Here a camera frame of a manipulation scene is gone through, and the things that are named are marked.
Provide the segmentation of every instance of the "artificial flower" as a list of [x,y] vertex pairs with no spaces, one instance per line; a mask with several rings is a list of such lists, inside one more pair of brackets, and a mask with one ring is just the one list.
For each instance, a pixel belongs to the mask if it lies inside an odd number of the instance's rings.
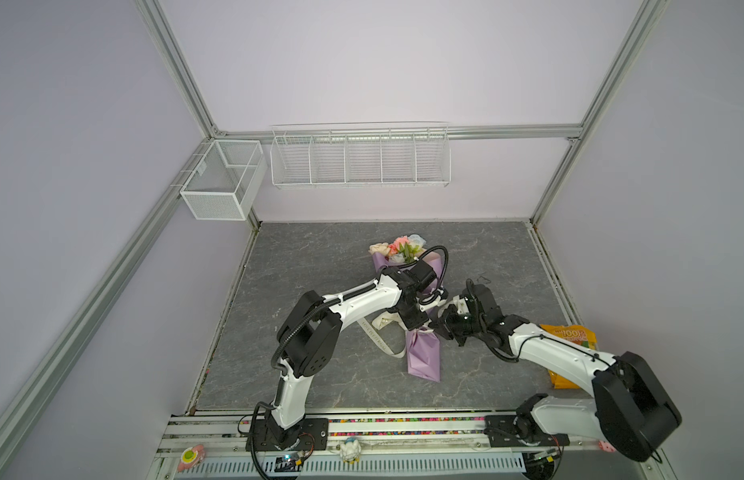
[[407,245],[409,242],[410,240],[406,238],[406,235],[398,237],[396,241],[388,245],[391,254],[398,254],[404,248],[404,245]]
[[372,254],[383,254],[388,255],[390,249],[387,243],[370,245],[370,255]]
[[419,246],[420,248],[423,248],[423,246],[425,246],[425,239],[418,234],[409,235],[407,239],[412,246]]

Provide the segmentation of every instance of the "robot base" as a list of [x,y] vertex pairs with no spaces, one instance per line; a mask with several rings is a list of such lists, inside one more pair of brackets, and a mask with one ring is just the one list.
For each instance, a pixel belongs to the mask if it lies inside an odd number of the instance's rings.
[[486,436],[490,438],[491,447],[519,447],[527,445],[555,447],[556,442],[550,439],[553,437],[556,437],[556,440],[559,441],[559,446],[564,447],[569,445],[569,436],[563,434],[552,436],[537,430],[526,440],[526,443],[524,443],[516,436],[499,432],[499,430],[504,432],[513,432],[516,429],[516,426],[514,425],[515,420],[515,415],[488,415],[484,417],[484,421],[488,428]]
[[310,437],[299,437],[303,433],[309,433],[314,437],[314,450],[327,449],[329,435],[329,419],[327,418],[304,418],[297,425],[283,430],[271,420],[271,416],[267,416],[265,419],[255,420],[252,427],[254,427],[254,437],[247,439],[247,450],[251,449],[250,442],[253,440],[259,452],[309,450]]

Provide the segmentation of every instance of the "black cable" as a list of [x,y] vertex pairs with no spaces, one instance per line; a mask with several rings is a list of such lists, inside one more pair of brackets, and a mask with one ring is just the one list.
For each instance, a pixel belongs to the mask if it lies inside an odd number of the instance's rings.
[[487,345],[486,347],[487,347],[488,349],[490,349],[490,351],[492,352],[492,354],[493,354],[494,356],[496,356],[497,358],[499,358],[499,359],[503,360],[504,362],[508,362],[508,363],[517,363],[517,362],[519,361],[519,358],[521,357],[521,350],[522,350],[522,349],[524,348],[524,344],[525,344],[525,343],[526,343],[526,342],[527,342],[528,340],[530,340],[530,339],[550,340],[550,341],[552,341],[552,342],[556,342],[556,343],[561,343],[562,345],[564,345],[564,346],[568,346],[568,347],[570,347],[570,348],[572,348],[572,349],[574,349],[574,350],[577,350],[578,352],[580,352],[580,353],[582,353],[582,354],[584,354],[584,355],[588,355],[589,357],[591,357],[591,359],[592,359],[592,360],[593,360],[594,362],[595,362],[596,360],[599,360],[599,361],[601,361],[601,362],[602,362],[602,363],[603,363],[604,365],[606,365],[606,366],[607,366],[608,368],[609,368],[609,367],[611,366],[611,365],[609,365],[609,364],[608,364],[608,363],[606,362],[606,360],[604,360],[603,358],[601,358],[600,356],[598,356],[598,354],[597,354],[597,353],[588,353],[588,352],[584,352],[584,351],[580,350],[579,348],[577,348],[577,347],[576,347],[576,346],[575,346],[575,345],[574,345],[573,343],[571,343],[571,342],[566,342],[566,341],[561,341],[561,340],[558,340],[558,339],[554,339],[554,338],[551,338],[551,337],[549,337],[549,336],[545,336],[545,335],[543,335],[543,334],[541,334],[541,333],[540,333],[539,335],[535,335],[535,336],[528,336],[527,338],[525,338],[525,339],[524,339],[524,341],[523,341],[523,342],[521,342],[521,345],[519,346],[519,353],[518,353],[518,354],[516,354],[516,356],[507,356],[507,355],[505,355],[504,353],[502,353],[502,354],[501,354],[499,350],[493,349],[493,348],[492,348],[491,346],[489,346],[489,345]]
[[556,464],[556,469],[553,470],[553,475],[551,475],[548,480],[552,480],[553,477],[556,476],[559,471],[559,467],[562,466],[562,461],[564,460],[564,448],[559,445],[559,439],[556,438],[555,435],[551,435],[551,438],[553,438],[553,441],[556,442],[556,447],[559,449],[559,463]]
[[438,290],[441,288],[442,283],[444,283],[444,276],[446,275],[446,266],[450,262],[450,253],[446,250],[446,247],[444,245],[434,245],[425,252],[423,252],[422,255],[420,255],[420,258],[425,259],[425,256],[427,254],[430,254],[431,252],[435,252],[436,250],[441,250],[444,252],[444,258],[443,263],[441,265],[441,274],[439,275],[438,279],[436,280],[436,288],[434,288],[434,291],[431,292],[430,296],[428,296],[425,299],[418,300],[418,303],[421,305],[427,305],[428,303],[431,303],[434,301],[434,298],[438,294]]
[[574,343],[572,343],[572,342],[568,342],[568,341],[565,341],[565,340],[558,340],[558,339],[553,339],[553,338],[551,338],[551,337],[549,337],[549,336],[543,336],[543,335],[540,335],[540,337],[538,337],[538,338],[543,338],[543,339],[546,339],[546,340],[550,340],[550,341],[552,341],[552,342],[556,342],[556,343],[561,343],[561,344],[562,344],[562,345],[564,345],[564,346],[568,346],[568,347],[569,347],[569,348],[571,348],[571,349],[577,350],[577,351],[578,351],[578,352],[580,352],[580,353],[584,353],[584,354],[588,355],[589,357],[591,357],[591,359],[592,359],[592,360],[593,360],[594,362],[595,362],[596,360],[599,360],[599,361],[601,361],[601,363],[603,363],[604,365],[606,365],[606,366],[607,366],[607,368],[609,368],[609,367],[611,366],[611,365],[609,365],[609,364],[608,364],[608,363],[606,362],[606,360],[604,360],[603,358],[601,358],[600,356],[598,356],[598,354],[597,354],[597,353],[588,353],[588,352],[584,352],[584,351],[580,350],[579,348],[577,348],[577,347],[575,346],[575,344],[574,344]]
[[252,454],[252,463],[254,464],[254,469],[258,471],[258,475],[260,475],[260,478],[262,478],[263,480],[274,480],[273,478],[269,477],[268,474],[265,473],[265,470],[263,470],[262,466],[260,466],[260,462],[258,461],[258,456],[257,456],[258,455],[257,448],[255,447],[255,444],[257,443],[257,437],[254,434],[254,427],[255,427],[254,420],[258,417],[258,412],[260,411],[260,407],[263,407],[266,410],[274,409],[272,405],[269,405],[265,402],[258,402],[258,404],[254,406],[254,411],[252,412],[252,426],[249,427],[249,451]]
[[308,460],[308,458],[311,455],[313,455],[313,453],[314,453],[314,448],[316,448],[316,438],[314,438],[314,436],[312,436],[308,432],[301,433],[300,435],[298,435],[298,438],[300,438],[302,436],[309,436],[310,437],[310,451],[308,452],[308,454],[306,456],[304,456],[304,457],[301,458],[301,460],[303,461],[303,463],[305,463],[305,461]]
[[250,436],[250,432],[242,432],[242,428],[241,428],[242,420],[245,419],[245,418],[247,418],[247,417],[249,417],[249,416],[252,416],[252,414],[251,413],[248,413],[247,415],[241,417],[238,420],[238,423],[236,424],[236,431],[242,437],[249,437]]
[[[353,292],[349,292],[343,295],[343,299],[348,300],[348,299],[354,298],[355,296],[361,295],[362,293],[367,293],[369,291],[372,291],[375,288],[377,288],[377,285],[375,283],[370,283],[367,286],[363,286],[359,288],[358,290],[355,290]],[[327,302],[320,304],[319,306],[317,306],[316,308],[308,312],[308,314],[306,314],[306,316],[303,317],[300,323],[298,323],[296,327],[289,334],[287,334],[286,337],[281,339],[281,341],[278,344],[278,347],[276,348],[276,351],[274,352],[274,355],[271,357],[271,367],[273,367],[276,370],[281,370],[283,374],[287,375],[287,367],[281,365],[281,363],[278,362],[278,360],[281,358],[281,355],[284,353],[284,349],[287,348],[287,345],[292,341],[292,339],[295,338],[295,336],[300,332],[300,330],[302,330],[303,327],[309,324],[310,321],[318,318],[322,312],[327,310],[332,305],[339,304],[341,301],[342,300],[339,298],[329,300]]]
[[524,348],[524,344],[528,340],[530,340],[530,339],[544,339],[544,338],[546,338],[546,337],[544,335],[542,335],[542,334],[539,335],[539,336],[528,336],[527,338],[524,339],[523,342],[521,342],[521,346],[519,347],[519,354],[516,355],[516,356],[508,356],[505,353],[500,353],[499,350],[493,349],[489,345],[487,345],[486,348],[490,349],[490,351],[492,352],[492,354],[494,354],[494,356],[496,356],[497,358],[503,360],[504,362],[518,363],[519,362],[519,357],[521,356],[521,349]]
[[503,435],[508,435],[509,437],[517,437],[519,435],[518,432],[511,433],[511,432],[508,432],[507,430],[503,430],[502,428],[497,428],[497,427],[486,427],[482,431],[484,435],[486,435],[487,432],[501,433]]
[[287,375],[287,367],[281,365],[281,363],[278,362],[278,360],[281,358],[281,354],[284,353],[284,349],[287,348],[287,344],[289,344],[292,339],[295,338],[295,336],[300,332],[300,330],[302,330],[303,327],[306,326],[311,320],[318,317],[320,313],[324,312],[332,305],[337,305],[338,303],[340,303],[340,299],[336,298],[334,300],[330,300],[329,302],[324,302],[308,312],[308,314],[303,317],[300,323],[298,323],[296,327],[289,334],[287,334],[286,337],[281,339],[278,347],[276,347],[274,355],[271,357],[271,367],[275,368],[276,370],[281,370],[283,374]]

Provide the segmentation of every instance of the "wire shelf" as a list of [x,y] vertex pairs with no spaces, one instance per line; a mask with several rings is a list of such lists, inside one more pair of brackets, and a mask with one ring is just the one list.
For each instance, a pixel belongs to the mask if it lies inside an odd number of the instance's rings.
[[451,175],[446,126],[382,128],[321,134],[277,134],[271,175],[278,188],[447,185]]
[[268,164],[257,140],[214,140],[180,191],[199,220],[246,220]]

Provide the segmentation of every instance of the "pink rose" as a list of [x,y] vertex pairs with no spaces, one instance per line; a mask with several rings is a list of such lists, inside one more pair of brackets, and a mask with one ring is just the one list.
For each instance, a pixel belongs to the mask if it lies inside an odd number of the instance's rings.
[[410,239],[406,238],[406,235],[398,237],[395,242],[389,245],[390,252],[392,254],[398,254],[400,252],[401,246],[408,244],[409,242],[410,242]]

